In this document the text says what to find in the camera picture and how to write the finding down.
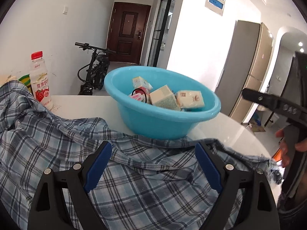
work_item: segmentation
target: door lock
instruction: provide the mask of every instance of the door lock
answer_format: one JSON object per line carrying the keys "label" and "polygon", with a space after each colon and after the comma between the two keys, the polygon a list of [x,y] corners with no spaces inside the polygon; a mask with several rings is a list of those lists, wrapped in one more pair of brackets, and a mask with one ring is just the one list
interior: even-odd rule
{"label": "door lock", "polygon": [[140,30],[140,31],[139,31],[139,34],[138,34],[138,40],[140,40],[141,34],[142,34],[142,31]]}

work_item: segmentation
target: door handle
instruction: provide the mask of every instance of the door handle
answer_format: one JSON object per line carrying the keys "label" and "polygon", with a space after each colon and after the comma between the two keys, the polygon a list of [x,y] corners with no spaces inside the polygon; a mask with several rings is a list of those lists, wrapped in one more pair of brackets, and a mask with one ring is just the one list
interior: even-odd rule
{"label": "door handle", "polygon": [[142,31],[140,30],[140,31],[139,31],[139,34],[138,34],[138,40],[140,40],[141,34],[142,34]]}
{"label": "door handle", "polygon": [[220,78],[219,78],[219,81],[217,82],[217,86],[216,86],[215,90],[217,90],[218,87],[220,86],[220,83],[221,83],[221,79],[222,79],[222,77],[223,77],[223,74],[224,74],[224,69],[223,69],[222,72],[221,72],[221,76],[220,76]]}

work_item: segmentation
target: light switch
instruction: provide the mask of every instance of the light switch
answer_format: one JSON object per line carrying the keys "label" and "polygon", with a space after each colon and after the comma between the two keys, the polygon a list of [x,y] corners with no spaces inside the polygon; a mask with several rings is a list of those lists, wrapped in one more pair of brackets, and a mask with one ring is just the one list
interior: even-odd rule
{"label": "light switch", "polygon": [[68,7],[67,7],[67,6],[64,6],[63,14],[64,14],[64,15],[67,15],[67,13],[68,13]]}

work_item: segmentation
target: brown wooden door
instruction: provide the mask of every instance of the brown wooden door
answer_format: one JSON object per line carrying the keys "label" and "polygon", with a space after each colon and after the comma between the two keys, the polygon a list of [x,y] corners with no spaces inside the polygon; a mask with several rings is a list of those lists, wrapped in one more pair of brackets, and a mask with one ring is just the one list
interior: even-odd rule
{"label": "brown wooden door", "polygon": [[150,6],[115,2],[107,47],[110,61],[140,63]]}

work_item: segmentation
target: white tabletop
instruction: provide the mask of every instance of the white tabletop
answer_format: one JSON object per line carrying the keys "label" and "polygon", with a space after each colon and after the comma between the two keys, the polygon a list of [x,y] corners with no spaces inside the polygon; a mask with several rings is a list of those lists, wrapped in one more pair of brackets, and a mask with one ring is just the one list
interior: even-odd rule
{"label": "white tabletop", "polygon": [[[110,96],[52,96],[52,112],[66,119],[103,118],[110,129],[134,135],[122,121],[117,102]],[[264,155],[271,158],[261,142],[236,121],[220,113],[212,120],[199,123],[188,135],[192,140],[204,138],[219,139],[225,146],[244,155]],[[271,185],[275,201],[280,186]]]}

